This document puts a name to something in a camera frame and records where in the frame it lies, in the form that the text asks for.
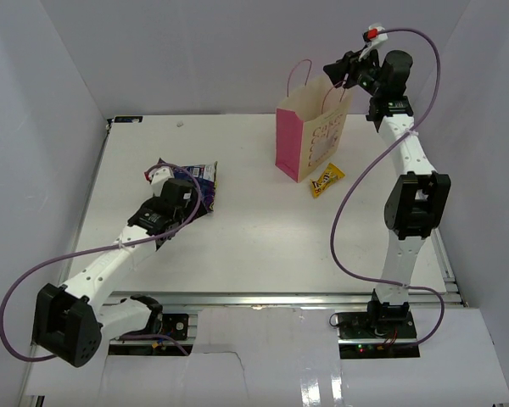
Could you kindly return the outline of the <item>blue purple chips bag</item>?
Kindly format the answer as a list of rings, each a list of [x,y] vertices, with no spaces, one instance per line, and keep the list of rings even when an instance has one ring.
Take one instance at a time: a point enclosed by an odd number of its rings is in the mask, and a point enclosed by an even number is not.
[[[157,167],[165,165],[165,161],[159,159]],[[207,215],[214,210],[214,202],[217,187],[217,162],[210,164],[186,165],[182,170],[171,168],[174,178],[192,182],[198,191],[200,204],[194,218]]]

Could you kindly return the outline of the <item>pink and cream paper bag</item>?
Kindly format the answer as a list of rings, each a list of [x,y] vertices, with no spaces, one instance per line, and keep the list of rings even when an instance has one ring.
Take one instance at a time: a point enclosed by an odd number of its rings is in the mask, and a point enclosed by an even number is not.
[[[276,108],[275,166],[303,181],[338,149],[351,102],[352,93],[325,74],[289,88]]]

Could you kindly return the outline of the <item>yellow M&M packet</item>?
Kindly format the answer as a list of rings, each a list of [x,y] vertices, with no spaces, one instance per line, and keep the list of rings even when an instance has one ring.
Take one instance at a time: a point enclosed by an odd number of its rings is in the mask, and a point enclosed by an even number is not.
[[[333,163],[329,163],[316,180],[310,181],[310,190],[313,198],[319,198],[332,184],[345,178],[345,173]]]

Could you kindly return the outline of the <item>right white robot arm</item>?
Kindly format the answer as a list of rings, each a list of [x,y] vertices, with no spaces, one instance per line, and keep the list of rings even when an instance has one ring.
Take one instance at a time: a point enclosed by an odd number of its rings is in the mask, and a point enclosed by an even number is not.
[[[419,252],[439,226],[451,181],[439,173],[423,152],[408,97],[405,95],[412,57],[394,50],[378,57],[375,51],[347,52],[323,70],[334,86],[359,86],[370,95],[367,121],[386,145],[397,180],[384,205],[389,245],[382,275],[364,312],[340,313],[331,321],[342,339],[414,340],[409,304],[411,278]]]

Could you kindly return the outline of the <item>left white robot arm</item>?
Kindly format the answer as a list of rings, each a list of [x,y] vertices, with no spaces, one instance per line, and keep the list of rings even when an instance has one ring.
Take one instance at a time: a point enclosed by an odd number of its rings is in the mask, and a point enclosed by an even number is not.
[[[82,367],[97,353],[104,333],[157,337],[162,307],[155,299],[132,295],[116,305],[105,302],[124,278],[175,235],[178,226],[194,217],[198,207],[199,191],[192,181],[165,181],[159,195],[146,200],[126,222],[114,249],[61,286],[47,284],[39,291],[33,342]]]

